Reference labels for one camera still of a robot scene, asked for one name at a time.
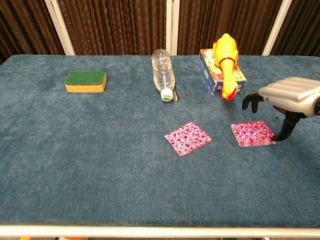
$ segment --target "yellow rubber chicken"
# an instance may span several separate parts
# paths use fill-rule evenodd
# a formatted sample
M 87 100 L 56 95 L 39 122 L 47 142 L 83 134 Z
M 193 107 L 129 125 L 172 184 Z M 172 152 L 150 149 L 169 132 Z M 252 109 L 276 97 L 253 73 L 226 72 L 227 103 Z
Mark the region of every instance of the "yellow rubber chicken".
M 238 92 L 238 84 L 234 79 L 234 68 L 239 57 L 236 41 L 225 33 L 218 41 L 213 42 L 212 51 L 214 64 L 222 70 L 223 75 L 221 97 L 229 102 Z

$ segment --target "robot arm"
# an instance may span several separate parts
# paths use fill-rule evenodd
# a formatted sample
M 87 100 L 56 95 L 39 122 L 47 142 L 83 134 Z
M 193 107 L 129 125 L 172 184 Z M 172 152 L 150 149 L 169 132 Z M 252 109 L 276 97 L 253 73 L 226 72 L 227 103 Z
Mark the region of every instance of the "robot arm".
M 258 111 L 259 102 L 267 102 L 285 115 L 281 132 L 272 137 L 273 141 L 282 141 L 291 135 L 300 119 L 320 116 L 320 81 L 288 77 L 248 94 L 242 109 L 246 110 L 250 102 L 253 113 Z

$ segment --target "plastic water bottle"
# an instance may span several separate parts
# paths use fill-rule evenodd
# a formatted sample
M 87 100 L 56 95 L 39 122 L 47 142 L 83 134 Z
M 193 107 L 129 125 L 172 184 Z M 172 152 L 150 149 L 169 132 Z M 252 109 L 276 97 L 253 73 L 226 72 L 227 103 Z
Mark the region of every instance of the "plastic water bottle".
M 157 49 L 153 52 L 151 60 L 154 85 L 161 93 L 162 100 L 169 102 L 176 92 L 174 89 L 176 80 L 170 55 L 164 49 Z

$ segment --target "white table frame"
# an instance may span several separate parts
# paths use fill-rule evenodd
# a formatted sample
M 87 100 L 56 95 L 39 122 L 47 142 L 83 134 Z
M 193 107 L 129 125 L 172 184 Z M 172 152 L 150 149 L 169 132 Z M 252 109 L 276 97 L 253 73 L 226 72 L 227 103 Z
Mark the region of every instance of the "white table frame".
M 0 237 L 319 238 L 320 228 L 0 225 Z

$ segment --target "blue fabric tablecloth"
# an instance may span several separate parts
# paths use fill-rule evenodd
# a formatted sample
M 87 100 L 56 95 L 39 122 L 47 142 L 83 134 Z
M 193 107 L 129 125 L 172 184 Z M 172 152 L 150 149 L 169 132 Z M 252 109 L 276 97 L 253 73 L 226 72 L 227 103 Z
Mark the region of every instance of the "blue fabric tablecloth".
M 239 148 L 230 125 L 284 116 L 244 96 L 286 77 L 320 80 L 320 58 L 240 56 L 244 95 L 211 96 L 198 56 L 172 57 L 164 103 L 150 56 L 15 55 L 0 66 L 0 224 L 320 228 L 320 118 L 276 145 Z M 71 70 L 108 75 L 70 94 Z M 178 157 L 164 135 L 195 122 L 212 142 Z

